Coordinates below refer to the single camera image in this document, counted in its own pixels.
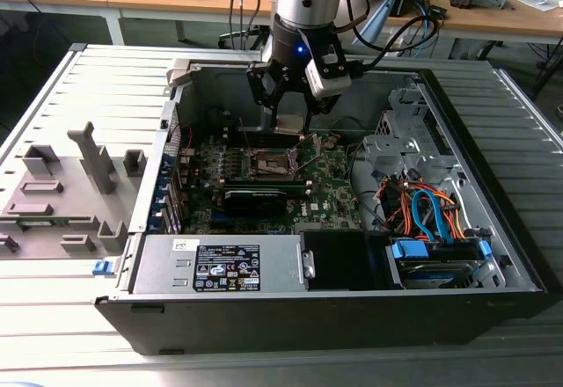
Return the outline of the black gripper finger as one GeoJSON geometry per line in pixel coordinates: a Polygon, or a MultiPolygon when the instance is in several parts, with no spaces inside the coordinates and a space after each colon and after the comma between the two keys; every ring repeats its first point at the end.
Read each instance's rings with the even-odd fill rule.
{"type": "Polygon", "coordinates": [[[329,114],[339,100],[340,95],[334,95],[323,99],[315,99],[310,92],[306,92],[303,95],[303,98],[307,108],[303,132],[308,134],[312,117],[319,114],[329,114]]]}
{"type": "Polygon", "coordinates": [[[255,103],[270,115],[270,128],[277,124],[278,106],[289,85],[289,69],[276,60],[251,62],[246,70],[255,103]]]}

